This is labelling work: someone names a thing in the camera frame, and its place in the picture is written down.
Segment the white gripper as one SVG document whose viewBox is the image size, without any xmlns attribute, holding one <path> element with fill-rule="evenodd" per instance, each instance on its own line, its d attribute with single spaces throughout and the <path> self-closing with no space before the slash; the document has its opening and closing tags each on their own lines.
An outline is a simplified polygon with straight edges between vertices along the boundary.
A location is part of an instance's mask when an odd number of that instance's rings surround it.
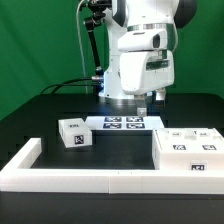
<svg viewBox="0 0 224 224">
<path fill-rule="evenodd" d="M 163 87 L 174 83 L 173 54 L 169 50 L 122 53 L 120 77 L 124 93 L 135 95 L 137 115 L 145 117 L 146 97 L 142 94 L 158 89 L 156 105 L 165 105 L 166 89 Z"/>
</svg>

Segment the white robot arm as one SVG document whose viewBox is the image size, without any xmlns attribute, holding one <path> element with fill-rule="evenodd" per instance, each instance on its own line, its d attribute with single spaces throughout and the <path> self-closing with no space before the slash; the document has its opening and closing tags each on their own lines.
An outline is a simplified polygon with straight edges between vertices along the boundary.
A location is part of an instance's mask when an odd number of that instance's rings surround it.
<svg viewBox="0 0 224 224">
<path fill-rule="evenodd" d="M 174 83 L 177 30 L 197 11 L 197 0 L 112 0 L 105 10 L 109 67 L 104 72 L 104 102 L 133 103 L 147 114 L 147 95 L 163 100 Z"/>
</svg>

